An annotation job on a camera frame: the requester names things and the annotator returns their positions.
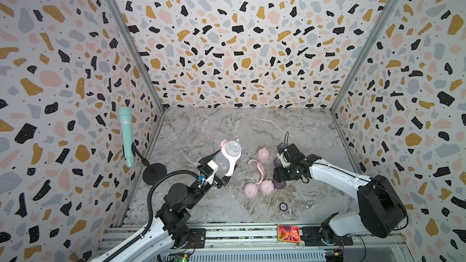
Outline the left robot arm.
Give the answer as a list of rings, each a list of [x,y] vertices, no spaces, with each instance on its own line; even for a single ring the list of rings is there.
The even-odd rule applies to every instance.
[[[199,173],[178,170],[166,174],[149,190],[147,197],[149,219],[146,225],[112,250],[94,258],[93,261],[146,262],[173,247],[182,247],[188,241],[190,233],[190,229],[186,225],[191,217],[188,209],[192,209],[212,186],[220,188],[226,185],[239,158],[239,156],[227,158],[229,171],[222,179],[216,177],[218,164],[213,161],[214,155],[200,160],[200,165],[197,167]],[[173,185],[164,197],[165,203],[158,211],[154,212],[152,207],[153,193],[162,182],[177,175],[190,175],[195,178],[195,181],[191,186],[183,183]]]

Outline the clear straw disc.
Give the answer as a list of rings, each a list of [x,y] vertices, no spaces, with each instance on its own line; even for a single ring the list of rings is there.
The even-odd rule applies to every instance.
[[[241,145],[236,141],[229,141],[225,145],[225,151],[230,156],[239,156],[241,154]]]

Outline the clear baby bottle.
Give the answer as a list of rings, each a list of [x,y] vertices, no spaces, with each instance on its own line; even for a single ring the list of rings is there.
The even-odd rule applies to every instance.
[[[214,161],[216,161],[220,165],[220,174],[226,177],[231,177],[234,172],[234,167],[236,162],[239,160],[241,154],[239,156],[230,156],[225,151],[225,145],[229,142],[228,140],[223,140],[221,142],[221,149],[220,153],[216,155]]]

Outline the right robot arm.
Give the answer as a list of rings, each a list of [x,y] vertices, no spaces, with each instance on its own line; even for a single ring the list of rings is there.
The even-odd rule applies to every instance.
[[[358,210],[334,213],[324,220],[314,237],[332,246],[344,236],[371,234],[388,237],[394,230],[402,230],[400,223],[408,221],[408,213],[391,183],[382,175],[369,177],[347,171],[315,154],[304,155],[295,144],[279,144],[274,159],[273,182],[311,180],[324,182],[357,201]]]

